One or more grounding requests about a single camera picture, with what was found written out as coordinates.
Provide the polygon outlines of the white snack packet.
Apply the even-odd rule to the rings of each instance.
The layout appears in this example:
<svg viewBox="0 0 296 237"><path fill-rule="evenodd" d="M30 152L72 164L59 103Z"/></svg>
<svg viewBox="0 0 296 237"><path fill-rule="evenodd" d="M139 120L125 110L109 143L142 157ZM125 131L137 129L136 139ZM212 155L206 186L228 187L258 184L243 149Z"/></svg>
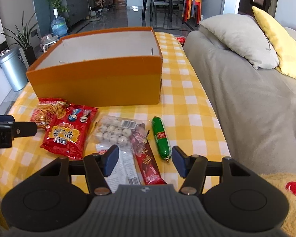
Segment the white snack packet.
<svg viewBox="0 0 296 237"><path fill-rule="evenodd" d="M117 191L119 185L141 185L132 151L119 145L117 147L119 148L119 160L111 175L105 177L112 193Z"/></svg>

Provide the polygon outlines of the Mimi stick snack bag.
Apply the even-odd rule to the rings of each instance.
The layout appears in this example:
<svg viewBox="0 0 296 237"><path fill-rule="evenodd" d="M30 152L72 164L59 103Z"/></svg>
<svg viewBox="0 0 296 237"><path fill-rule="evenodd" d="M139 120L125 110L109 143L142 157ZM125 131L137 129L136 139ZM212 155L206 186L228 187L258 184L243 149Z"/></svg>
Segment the Mimi stick snack bag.
<svg viewBox="0 0 296 237"><path fill-rule="evenodd" d="M54 118L65 115L67 101L64 99L41 98L31 115L31 121L42 130L47 130Z"/></svg>

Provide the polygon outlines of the clear bag of white balls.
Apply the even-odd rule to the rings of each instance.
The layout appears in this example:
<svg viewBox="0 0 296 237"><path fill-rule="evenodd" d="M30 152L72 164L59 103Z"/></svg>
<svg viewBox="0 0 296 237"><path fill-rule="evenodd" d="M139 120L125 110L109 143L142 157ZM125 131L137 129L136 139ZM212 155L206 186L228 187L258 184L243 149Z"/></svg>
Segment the clear bag of white balls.
<svg viewBox="0 0 296 237"><path fill-rule="evenodd" d="M101 115L89 139L103 146L117 145L140 156L147 143L150 126L148 120Z"/></svg>

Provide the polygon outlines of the red cartoon snack bag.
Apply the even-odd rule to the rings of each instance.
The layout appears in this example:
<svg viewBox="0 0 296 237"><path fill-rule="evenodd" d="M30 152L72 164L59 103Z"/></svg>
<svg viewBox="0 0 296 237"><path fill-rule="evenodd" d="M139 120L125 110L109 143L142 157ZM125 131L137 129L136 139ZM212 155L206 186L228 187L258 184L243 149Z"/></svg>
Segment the red cartoon snack bag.
<svg viewBox="0 0 296 237"><path fill-rule="evenodd" d="M92 106L67 104L51 121L40 147L75 161L83 159L86 138L97 112L98 108Z"/></svg>

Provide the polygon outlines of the dark red chocolate wafer bar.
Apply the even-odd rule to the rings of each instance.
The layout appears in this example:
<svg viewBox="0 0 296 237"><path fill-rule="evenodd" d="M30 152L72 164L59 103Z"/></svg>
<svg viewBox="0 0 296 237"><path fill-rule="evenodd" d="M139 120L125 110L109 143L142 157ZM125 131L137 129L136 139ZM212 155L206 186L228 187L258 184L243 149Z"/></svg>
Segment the dark red chocolate wafer bar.
<svg viewBox="0 0 296 237"><path fill-rule="evenodd" d="M138 168L145 185L166 185L147 140L148 133L144 123L137 124L131 131L129 140Z"/></svg>

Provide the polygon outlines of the green sausage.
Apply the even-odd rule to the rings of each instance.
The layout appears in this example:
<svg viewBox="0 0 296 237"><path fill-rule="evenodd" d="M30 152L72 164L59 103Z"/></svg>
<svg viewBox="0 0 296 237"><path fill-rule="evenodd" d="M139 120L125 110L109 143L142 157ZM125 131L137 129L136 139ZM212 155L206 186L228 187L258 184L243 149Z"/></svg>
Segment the green sausage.
<svg viewBox="0 0 296 237"><path fill-rule="evenodd" d="M167 139L164 124L160 117L153 117L152 131L159 156L161 157L161 159L168 162L171 158L171 149L169 141Z"/></svg>

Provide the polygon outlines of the silver trash can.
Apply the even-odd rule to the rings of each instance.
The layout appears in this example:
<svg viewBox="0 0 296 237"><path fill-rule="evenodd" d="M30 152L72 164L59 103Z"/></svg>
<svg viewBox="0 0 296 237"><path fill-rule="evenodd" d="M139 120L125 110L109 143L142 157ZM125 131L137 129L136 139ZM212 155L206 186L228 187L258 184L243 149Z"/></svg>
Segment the silver trash can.
<svg viewBox="0 0 296 237"><path fill-rule="evenodd" d="M13 48L0 57L0 67L13 91L22 90L28 83L26 66L19 48Z"/></svg>

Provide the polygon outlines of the grey sofa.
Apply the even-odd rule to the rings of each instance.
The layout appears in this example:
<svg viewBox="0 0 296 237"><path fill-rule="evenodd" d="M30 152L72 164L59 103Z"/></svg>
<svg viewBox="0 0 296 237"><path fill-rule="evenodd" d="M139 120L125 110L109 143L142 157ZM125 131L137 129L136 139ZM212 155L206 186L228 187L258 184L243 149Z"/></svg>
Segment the grey sofa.
<svg viewBox="0 0 296 237"><path fill-rule="evenodd" d="M296 80L254 69L204 28L190 32L183 49L232 158L258 174L296 174Z"/></svg>

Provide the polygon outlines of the small white stool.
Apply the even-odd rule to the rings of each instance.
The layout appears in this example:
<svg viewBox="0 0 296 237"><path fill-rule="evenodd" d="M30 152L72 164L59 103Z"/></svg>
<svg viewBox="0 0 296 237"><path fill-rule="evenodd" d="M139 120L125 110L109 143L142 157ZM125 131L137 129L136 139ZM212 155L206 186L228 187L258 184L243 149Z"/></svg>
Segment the small white stool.
<svg viewBox="0 0 296 237"><path fill-rule="evenodd" d="M59 38L52 34L45 35L40 40L40 47L44 53L46 53L51 45L57 43Z"/></svg>

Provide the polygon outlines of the orange cardboard box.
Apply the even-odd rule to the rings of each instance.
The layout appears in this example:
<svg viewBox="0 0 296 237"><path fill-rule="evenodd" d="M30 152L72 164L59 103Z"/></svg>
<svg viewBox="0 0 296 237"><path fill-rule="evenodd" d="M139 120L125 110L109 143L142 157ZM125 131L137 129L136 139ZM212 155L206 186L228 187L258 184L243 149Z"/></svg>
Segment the orange cardboard box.
<svg viewBox="0 0 296 237"><path fill-rule="evenodd" d="M39 98L88 106L158 104L162 52L151 27L83 32L61 38L26 75Z"/></svg>

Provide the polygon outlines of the blue water jug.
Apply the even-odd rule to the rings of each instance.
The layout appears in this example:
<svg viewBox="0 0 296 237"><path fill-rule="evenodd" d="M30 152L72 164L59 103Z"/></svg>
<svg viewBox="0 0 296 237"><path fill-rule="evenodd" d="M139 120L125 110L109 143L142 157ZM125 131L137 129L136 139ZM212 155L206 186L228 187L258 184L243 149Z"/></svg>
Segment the blue water jug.
<svg viewBox="0 0 296 237"><path fill-rule="evenodd" d="M68 27L64 17L60 16L57 8L53 9L54 19L51 22L51 29L54 36L59 38L68 34Z"/></svg>

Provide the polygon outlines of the beige cushion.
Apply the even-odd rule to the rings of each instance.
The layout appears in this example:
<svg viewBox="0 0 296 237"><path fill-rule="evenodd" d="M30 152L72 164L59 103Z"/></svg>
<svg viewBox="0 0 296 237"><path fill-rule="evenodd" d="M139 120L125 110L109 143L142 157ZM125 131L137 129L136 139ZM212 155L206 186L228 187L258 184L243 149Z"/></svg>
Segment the beige cushion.
<svg viewBox="0 0 296 237"><path fill-rule="evenodd" d="M274 69L279 65L273 46L251 16L221 14L201 21L200 25L230 50L247 59L253 68Z"/></svg>

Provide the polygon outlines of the grey drawer cabinet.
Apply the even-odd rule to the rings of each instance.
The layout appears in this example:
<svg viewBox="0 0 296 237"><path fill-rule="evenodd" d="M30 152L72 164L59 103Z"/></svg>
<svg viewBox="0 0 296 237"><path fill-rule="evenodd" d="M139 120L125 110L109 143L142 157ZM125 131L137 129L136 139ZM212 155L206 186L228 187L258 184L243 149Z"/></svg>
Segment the grey drawer cabinet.
<svg viewBox="0 0 296 237"><path fill-rule="evenodd" d="M62 16L69 28L89 16L88 0L62 0L62 6L67 8Z"/></svg>

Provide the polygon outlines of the yellow cushion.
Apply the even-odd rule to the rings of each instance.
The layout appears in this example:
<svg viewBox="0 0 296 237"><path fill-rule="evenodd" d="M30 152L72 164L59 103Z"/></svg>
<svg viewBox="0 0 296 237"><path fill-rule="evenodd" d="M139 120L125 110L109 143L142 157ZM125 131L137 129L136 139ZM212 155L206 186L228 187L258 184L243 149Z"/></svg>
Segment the yellow cushion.
<svg viewBox="0 0 296 237"><path fill-rule="evenodd" d="M252 10L259 27L276 51L279 59L276 70L296 79L296 41L270 14L255 6L252 7Z"/></svg>

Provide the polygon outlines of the red orange stacked stools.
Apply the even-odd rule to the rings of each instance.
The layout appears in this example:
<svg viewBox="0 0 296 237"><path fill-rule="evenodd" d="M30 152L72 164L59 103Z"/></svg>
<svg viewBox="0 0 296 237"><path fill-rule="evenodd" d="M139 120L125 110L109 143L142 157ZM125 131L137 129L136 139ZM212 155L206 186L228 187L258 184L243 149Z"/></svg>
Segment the red orange stacked stools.
<svg viewBox="0 0 296 237"><path fill-rule="evenodd" d="M190 18L194 18L195 26L201 22L202 0L184 0L182 18L186 23Z"/></svg>

